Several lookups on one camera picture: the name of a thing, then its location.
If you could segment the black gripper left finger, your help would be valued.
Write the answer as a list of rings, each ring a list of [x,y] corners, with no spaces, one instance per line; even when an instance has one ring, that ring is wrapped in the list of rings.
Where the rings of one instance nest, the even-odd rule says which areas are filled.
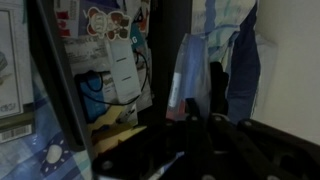
[[[186,99],[187,121],[200,122],[201,115],[196,101],[193,98]]]

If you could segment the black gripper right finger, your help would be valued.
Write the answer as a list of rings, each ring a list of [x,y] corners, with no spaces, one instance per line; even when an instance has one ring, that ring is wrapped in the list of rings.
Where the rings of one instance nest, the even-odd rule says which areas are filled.
[[[229,75],[223,71],[220,62],[212,62],[210,64],[211,77],[211,106],[212,113],[219,113],[223,115],[228,114],[228,101],[225,95]]]

